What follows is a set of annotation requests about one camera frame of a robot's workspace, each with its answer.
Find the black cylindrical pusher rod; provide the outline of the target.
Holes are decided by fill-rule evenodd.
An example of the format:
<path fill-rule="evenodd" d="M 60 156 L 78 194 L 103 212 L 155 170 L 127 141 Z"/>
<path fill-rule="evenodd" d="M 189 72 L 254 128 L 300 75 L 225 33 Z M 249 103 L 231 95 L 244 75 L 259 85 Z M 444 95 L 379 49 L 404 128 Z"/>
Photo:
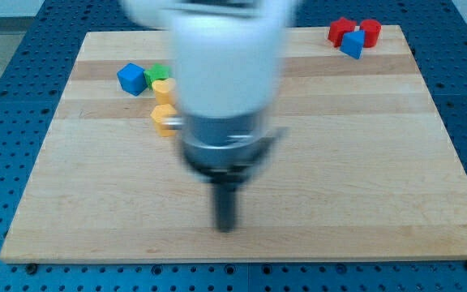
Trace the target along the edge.
<path fill-rule="evenodd" d="M 228 233 L 237 225 L 237 191 L 238 186 L 233 183 L 212 184 L 214 221 L 220 232 Z"/>

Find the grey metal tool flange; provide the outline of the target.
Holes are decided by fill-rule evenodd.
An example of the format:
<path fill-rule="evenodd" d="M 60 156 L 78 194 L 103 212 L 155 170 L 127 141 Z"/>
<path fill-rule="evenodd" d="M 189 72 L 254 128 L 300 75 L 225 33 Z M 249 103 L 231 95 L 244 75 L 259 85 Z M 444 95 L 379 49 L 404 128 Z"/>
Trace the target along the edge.
<path fill-rule="evenodd" d="M 176 114 L 165 125 L 178 132 L 189 169 L 207 183 L 242 184 L 256 176 L 286 127 L 271 127 L 265 109 L 230 117 Z"/>

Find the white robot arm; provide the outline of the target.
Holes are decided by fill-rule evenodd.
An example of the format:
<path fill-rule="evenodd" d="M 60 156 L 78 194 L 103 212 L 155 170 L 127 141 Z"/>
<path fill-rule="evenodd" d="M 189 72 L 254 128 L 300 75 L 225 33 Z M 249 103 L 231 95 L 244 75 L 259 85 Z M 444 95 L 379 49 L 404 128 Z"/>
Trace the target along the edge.
<path fill-rule="evenodd" d="M 269 125 L 294 1 L 122 0 L 134 23 L 169 34 L 178 112 L 176 131 L 188 167 L 212 186 L 213 220 L 237 224 L 237 192 L 258 172 L 283 128 Z"/>

